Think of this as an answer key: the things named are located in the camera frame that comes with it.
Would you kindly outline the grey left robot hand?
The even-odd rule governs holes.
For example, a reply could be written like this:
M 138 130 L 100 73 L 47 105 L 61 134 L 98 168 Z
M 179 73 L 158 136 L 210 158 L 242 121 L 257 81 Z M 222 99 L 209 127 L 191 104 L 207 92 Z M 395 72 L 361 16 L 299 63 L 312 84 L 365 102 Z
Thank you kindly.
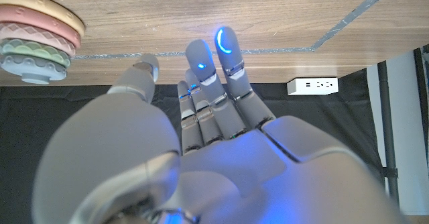
M 152 104 L 158 61 L 129 67 L 66 120 L 40 160 L 34 223 L 406 223 L 345 144 L 275 117 L 249 84 L 234 31 L 190 42 L 197 85 L 180 83 L 178 135 Z

